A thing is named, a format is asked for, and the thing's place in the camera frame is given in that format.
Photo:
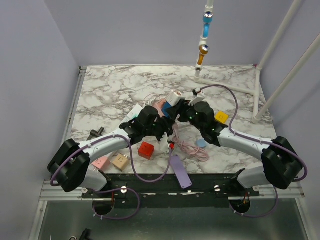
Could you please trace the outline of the blue cube socket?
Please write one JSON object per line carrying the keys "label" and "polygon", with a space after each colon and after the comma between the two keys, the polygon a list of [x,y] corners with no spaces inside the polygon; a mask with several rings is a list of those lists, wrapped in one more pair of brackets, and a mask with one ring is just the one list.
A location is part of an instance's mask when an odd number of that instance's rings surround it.
{"label": "blue cube socket", "polygon": [[175,113],[175,108],[166,101],[162,106],[161,111],[165,117],[171,119]]}

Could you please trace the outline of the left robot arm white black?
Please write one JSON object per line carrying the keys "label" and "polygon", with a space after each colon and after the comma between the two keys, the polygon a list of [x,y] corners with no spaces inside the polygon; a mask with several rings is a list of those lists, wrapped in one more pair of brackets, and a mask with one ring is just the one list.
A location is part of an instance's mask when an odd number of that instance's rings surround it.
{"label": "left robot arm white black", "polygon": [[52,174],[50,184],[61,186],[68,193],[80,187],[85,181],[92,162],[109,153],[129,148],[140,143],[145,137],[161,141],[173,134],[175,120],[160,116],[153,106],[144,107],[137,117],[123,122],[111,133],[77,143],[66,140],[47,166]]}

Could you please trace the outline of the yellow cube socket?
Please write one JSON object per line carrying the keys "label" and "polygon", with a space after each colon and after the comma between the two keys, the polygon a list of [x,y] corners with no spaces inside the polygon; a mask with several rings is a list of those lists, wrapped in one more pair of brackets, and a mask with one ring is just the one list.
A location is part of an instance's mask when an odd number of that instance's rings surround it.
{"label": "yellow cube socket", "polygon": [[218,111],[215,115],[215,120],[217,120],[219,123],[222,123],[222,124],[225,124],[228,119],[229,119],[229,115],[224,113],[223,111]]}

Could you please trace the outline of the light blue plug adapter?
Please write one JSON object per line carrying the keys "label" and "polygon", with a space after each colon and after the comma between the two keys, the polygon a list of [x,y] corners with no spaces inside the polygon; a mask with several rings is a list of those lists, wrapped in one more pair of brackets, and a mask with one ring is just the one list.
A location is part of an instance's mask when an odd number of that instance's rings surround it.
{"label": "light blue plug adapter", "polygon": [[199,148],[205,148],[208,145],[207,142],[203,138],[196,140],[195,143]]}

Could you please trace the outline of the red cube socket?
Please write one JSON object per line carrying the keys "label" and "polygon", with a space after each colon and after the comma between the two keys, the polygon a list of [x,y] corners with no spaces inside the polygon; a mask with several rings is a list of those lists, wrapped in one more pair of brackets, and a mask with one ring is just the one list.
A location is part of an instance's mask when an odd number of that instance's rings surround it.
{"label": "red cube socket", "polygon": [[144,159],[150,160],[154,151],[155,147],[152,144],[143,141],[138,149],[138,155]]}

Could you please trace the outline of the purple USB power strip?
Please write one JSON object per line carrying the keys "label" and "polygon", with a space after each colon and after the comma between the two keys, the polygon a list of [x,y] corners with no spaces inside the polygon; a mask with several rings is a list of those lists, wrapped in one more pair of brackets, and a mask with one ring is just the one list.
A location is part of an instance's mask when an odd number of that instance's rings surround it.
{"label": "purple USB power strip", "polygon": [[182,189],[189,188],[192,186],[192,181],[188,175],[187,170],[185,169],[180,157],[178,155],[173,155],[171,157],[170,166],[174,171],[174,174],[179,182],[179,185]]}

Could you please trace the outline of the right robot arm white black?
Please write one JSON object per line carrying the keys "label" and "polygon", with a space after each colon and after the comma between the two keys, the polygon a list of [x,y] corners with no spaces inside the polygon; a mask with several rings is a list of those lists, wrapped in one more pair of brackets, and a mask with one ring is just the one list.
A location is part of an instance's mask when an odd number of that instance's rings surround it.
{"label": "right robot arm white black", "polygon": [[230,179],[228,188],[236,196],[243,195],[254,186],[269,184],[285,190],[296,181],[304,167],[286,138],[278,136],[276,139],[257,139],[235,132],[215,120],[214,110],[207,102],[190,105],[187,100],[180,100],[175,106],[165,104],[163,112],[172,120],[190,123],[200,131],[207,143],[237,150],[262,162],[261,166],[239,170]]}

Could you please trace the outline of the white tiger cube socket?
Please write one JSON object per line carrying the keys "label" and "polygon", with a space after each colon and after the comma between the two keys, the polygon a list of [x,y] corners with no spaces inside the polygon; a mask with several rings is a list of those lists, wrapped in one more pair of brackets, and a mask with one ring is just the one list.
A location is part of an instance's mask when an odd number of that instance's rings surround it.
{"label": "white tiger cube socket", "polygon": [[180,100],[184,100],[185,97],[183,94],[178,90],[173,90],[166,98],[166,102],[171,106],[174,107],[179,103]]}

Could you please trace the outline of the pink power strip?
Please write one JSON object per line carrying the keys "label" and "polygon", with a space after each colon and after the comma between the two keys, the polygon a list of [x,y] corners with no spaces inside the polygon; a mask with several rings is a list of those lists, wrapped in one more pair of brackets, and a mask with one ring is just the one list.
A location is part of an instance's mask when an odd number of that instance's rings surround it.
{"label": "pink power strip", "polygon": [[166,99],[163,98],[163,99],[156,101],[152,104],[152,106],[158,111],[158,114],[160,117],[164,116],[164,113],[162,112],[162,108],[165,103],[166,103]]}

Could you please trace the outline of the beige cube socket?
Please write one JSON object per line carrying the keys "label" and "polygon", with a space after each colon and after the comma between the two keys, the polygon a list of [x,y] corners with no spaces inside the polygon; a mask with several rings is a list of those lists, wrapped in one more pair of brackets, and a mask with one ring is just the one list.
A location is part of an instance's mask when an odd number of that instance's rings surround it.
{"label": "beige cube socket", "polygon": [[129,164],[129,158],[127,155],[119,153],[113,160],[112,164],[121,172],[123,172]]}

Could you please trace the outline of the white power strip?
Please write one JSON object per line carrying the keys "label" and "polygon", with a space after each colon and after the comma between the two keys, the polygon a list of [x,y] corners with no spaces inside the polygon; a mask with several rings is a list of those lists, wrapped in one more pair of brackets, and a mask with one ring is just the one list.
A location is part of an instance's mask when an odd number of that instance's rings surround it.
{"label": "white power strip", "polygon": [[141,112],[142,109],[143,109],[143,108],[142,108],[139,104],[136,104],[136,105],[133,107],[133,109],[127,114],[126,120],[127,120],[127,121],[130,121],[130,120],[136,118],[136,117],[140,114],[140,112]]}

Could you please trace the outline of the pink cube socket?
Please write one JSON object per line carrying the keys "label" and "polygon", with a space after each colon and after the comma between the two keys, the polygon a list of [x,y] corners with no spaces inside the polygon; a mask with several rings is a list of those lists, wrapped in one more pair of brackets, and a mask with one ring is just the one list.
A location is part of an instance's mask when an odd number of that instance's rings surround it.
{"label": "pink cube socket", "polygon": [[107,156],[100,157],[92,162],[92,165],[102,172],[106,171],[110,164],[111,162]]}

